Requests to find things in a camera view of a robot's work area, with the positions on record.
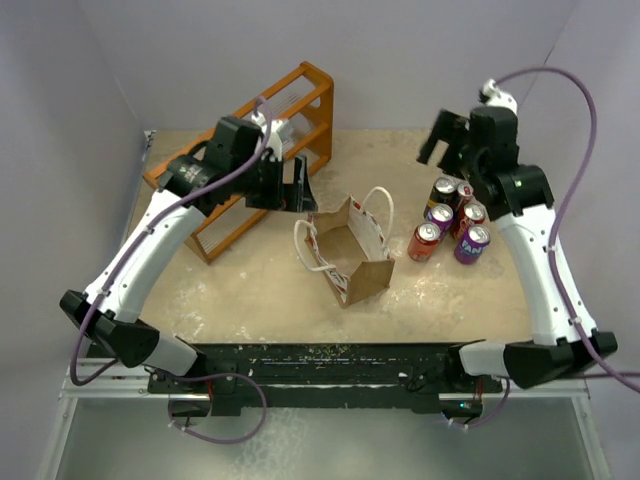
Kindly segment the dark black soda can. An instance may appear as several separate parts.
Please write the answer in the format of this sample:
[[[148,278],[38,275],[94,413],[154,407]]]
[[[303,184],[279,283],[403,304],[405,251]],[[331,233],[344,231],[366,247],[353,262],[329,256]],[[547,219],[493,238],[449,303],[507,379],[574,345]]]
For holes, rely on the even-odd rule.
[[[436,204],[448,205],[452,210],[454,210],[457,185],[458,181],[452,177],[438,177],[433,183],[423,215],[427,216],[428,211]]]

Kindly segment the watermelon print canvas bag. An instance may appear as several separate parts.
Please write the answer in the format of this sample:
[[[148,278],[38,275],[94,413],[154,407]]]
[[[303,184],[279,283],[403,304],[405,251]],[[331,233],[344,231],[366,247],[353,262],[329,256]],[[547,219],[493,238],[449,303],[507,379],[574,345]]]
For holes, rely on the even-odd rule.
[[[386,226],[369,210],[376,195],[386,200]],[[341,307],[389,288],[395,267],[388,246],[394,215],[391,194],[375,186],[361,201],[349,197],[336,211],[310,214],[295,222],[293,242],[298,259],[307,271],[324,276]]]

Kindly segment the silver blue red can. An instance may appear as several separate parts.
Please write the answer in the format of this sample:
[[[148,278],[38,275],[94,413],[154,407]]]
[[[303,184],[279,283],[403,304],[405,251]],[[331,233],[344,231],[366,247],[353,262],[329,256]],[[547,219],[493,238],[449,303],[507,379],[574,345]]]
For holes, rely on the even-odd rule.
[[[474,199],[473,187],[467,181],[461,181],[457,184],[455,195],[455,209],[463,208],[467,203]]]

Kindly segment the purple fanta can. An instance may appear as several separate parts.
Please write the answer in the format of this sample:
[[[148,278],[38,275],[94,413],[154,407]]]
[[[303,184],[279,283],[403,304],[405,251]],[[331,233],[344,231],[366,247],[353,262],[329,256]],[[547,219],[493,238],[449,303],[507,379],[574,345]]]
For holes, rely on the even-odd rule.
[[[454,221],[454,212],[449,205],[437,203],[427,209],[425,220],[440,229],[440,240],[443,240]]]
[[[461,236],[455,250],[456,260],[463,265],[477,262],[491,242],[489,229],[484,225],[471,225]]]

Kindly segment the red coke can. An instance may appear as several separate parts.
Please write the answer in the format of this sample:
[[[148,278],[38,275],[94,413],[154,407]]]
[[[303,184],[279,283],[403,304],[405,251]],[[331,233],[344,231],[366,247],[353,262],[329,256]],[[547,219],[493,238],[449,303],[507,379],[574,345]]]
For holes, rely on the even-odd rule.
[[[419,224],[407,247],[408,256],[416,262],[427,261],[440,243],[441,230],[438,225],[427,221]]]
[[[459,240],[466,230],[486,221],[486,211],[482,204],[476,201],[469,201],[457,212],[456,218],[450,228],[450,235],[454,240]]]

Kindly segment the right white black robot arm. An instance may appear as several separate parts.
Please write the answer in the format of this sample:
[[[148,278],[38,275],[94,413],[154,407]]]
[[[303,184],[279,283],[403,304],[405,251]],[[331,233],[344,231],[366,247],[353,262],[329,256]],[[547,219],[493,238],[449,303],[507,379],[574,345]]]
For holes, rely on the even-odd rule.
[[[559,217],[549,182],[540,167],[519,164],[517,133],[517,115],[506,107],[480,106],[468,116],[442,110],[417,158],[428,163],[436,144],[446,143],[438,166],[468,181],[486,208],[512,256],[531,319],[528,341],[452,347],[444,376],[456,391],[483,375],[531,388],[582,373],[618,349],[581,299],[554,226]]]

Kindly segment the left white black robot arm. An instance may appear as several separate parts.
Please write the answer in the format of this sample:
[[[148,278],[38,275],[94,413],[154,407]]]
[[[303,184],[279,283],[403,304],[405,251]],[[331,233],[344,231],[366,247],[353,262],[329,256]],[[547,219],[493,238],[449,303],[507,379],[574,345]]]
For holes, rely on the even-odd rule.
[[[184,241],[232,196],[249,208],[313,212],[307,159],[294,160],[285,182],[283,150],[292,145],[285,119],[262,113],[221,118],[208,140],[169,162],[143,218],[114,259],[82,291],[67,291],[60,307],[81,336],[128,368],[144,365],[170,373],[184,392],[202,387],[204,356],[192,345],[160,333],[140,313],[154,284]]]

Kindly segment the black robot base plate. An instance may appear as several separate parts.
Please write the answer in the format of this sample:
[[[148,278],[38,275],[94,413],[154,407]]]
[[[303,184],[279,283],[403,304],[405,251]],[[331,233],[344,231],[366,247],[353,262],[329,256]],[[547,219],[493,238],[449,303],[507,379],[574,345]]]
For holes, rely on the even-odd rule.
[[[235,416],[245,407],[406,409],[418,414],[481,412],[479,397],[503,387],[455,366],[450,343],[200,344],[190,381],[153,372],[149,390],[168,394],[179,414]]]

